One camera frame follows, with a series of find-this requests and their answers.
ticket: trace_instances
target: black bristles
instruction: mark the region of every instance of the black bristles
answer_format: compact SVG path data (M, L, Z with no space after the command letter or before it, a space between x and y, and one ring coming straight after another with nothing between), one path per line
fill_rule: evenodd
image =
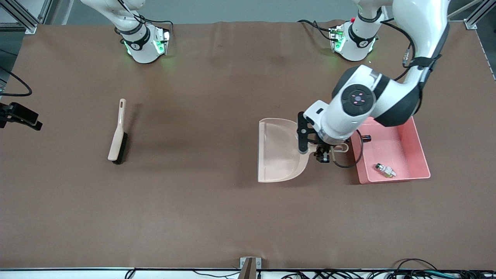
M120 165L120 164L123 163L124 151L125 151L125 145L126 145L126 143L127 143L127 133L124 132L123 142L121 143L121 148L119 149L119 155L117 156L117 160L112 161L112 163L114 163L116 165Z

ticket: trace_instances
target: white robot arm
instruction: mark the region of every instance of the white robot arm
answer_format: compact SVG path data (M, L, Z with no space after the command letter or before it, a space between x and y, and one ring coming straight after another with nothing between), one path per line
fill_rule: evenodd
M345 71L327 104L316 101L304 113L322 142L338 145L369 116L386 127L405 123L420 107L422 90L446 41L449 0L354 0L359 16L344 24L336 51L349 60L363 59L383 20L382 5L392 5L398 26L412 41L414 56L403 83L360 65ZM302 139L302 130L298 129ZM308 151L300 142L301 153Z
M138 63L151 63L165 54L170 32L140 16L145 0L81 0L109 19L124 38L127 52Z

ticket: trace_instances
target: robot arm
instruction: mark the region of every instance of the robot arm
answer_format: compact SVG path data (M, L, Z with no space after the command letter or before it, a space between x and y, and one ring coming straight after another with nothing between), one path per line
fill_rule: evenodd
M449 30L446 19L449 0L355 2L361 5L359 13L365 16L370 16L372 10L379 14L380 7L377 9L377 5L392 2L396 22L411 37L415 56L403 83L391 80L365 65L348 69L334 88L329 104L317 101L303 113L318 137L329 145L338 145L348 139L369 116L386 127L405 123L419 108L422 89L440 57ZM361 19L357 20L359 26L367 26ZM357 29L356 33L359 32L355 27L357 20L349 27L349 30ZM371 30L370 26L376 25L376 22L367 24ZM346 41L343 52L347 51L347 47L350 53L357 49L357 44L352 41Z
M110 20L124 38L127 53L138 63L151 63L165 54L169 44L168 30L146 23L136 10L145 0L81 0Z

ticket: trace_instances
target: white brush handle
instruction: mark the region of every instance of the white brush handle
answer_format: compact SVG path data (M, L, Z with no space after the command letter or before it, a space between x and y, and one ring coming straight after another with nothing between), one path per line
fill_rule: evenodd
M117 120L117 128L114 133L114 138L112 139L112 145L110 146L109 159L110 161L117 160L119 156L119 151L121 150L121 145L124 137L124 113L125 113L125 99L119 101L119 117Z

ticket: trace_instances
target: round black button panel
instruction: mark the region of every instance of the round black button panel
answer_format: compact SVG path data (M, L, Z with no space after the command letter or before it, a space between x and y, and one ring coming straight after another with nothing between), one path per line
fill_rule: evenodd
M374 104L372 91L361 84L346 87L341 95L343 110L350 116L358 116L368 112Z

